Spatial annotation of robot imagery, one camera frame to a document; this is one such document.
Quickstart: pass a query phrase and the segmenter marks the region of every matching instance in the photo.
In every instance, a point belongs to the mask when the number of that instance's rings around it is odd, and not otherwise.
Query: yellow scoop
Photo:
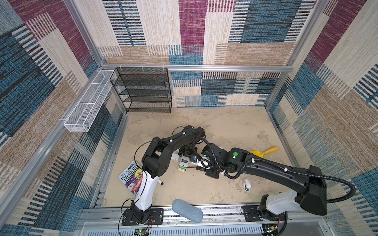
[[[256,156],[258,156],[258,157],[261,157],[261,158],[263,158],[263,156],[265,155],[265,154],[268,154],[268,153],[271,153],[271,152],[274,152],[274,151],[277,151],[278,150],[278,147],[277,146],[275,146],[275,147],[272,147],[272,148],[269,148],[268,150],[266,150],[265,152],[259,152],[259,151],[250,151],[250,153],[252,153],[252,154],[254,154],[254,155],[256,155]]]

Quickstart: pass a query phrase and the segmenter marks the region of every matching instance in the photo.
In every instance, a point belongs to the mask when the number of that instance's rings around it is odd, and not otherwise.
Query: book cover
[[[143,171],[133,161],[124,171],[122,171],[118,178],[134,195],[136,195],[143,180]]]

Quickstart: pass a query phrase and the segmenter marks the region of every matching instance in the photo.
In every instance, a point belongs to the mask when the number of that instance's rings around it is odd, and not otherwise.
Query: white small object
[[[182,156],[177,169],[179,171],[186,172],[186,168],[188,167],[188,165],[189,165],[189,157]]]
[[[177,149],[176,151],[174,151],[173,153],[172,153],[172,157],[170,158],[171,160],[178,160],[179,158],[180,158],[180,155],[178,154],[178,151],[179,151],[180,149]]]
[[[206,159],[206,158],[203,158],[203,157],[197,158],[197,161],[195,163],[193,163],[193,164],[197,165],[197,166],[200,166],[200,167],[203,167],[205,169],[210,169],[210,161],[208,159]]]
[[[249,180],[247,179],[244,179],[244,190],[246,192],[249,192],[251,190],[252,186],[251,186],[251,183],[249,182]]]

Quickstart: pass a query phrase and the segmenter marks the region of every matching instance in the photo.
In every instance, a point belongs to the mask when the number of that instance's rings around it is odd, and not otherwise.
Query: black wire shelf
[[[116,68],[114,89],[127,112],[166,112],[172,110],[172,93],[165,68]]]

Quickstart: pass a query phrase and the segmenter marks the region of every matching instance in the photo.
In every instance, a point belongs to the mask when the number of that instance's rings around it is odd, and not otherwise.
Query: white wire basket
[[[116,79],[112,70],[101,70],[64,122],[69,132],[88,132]]]

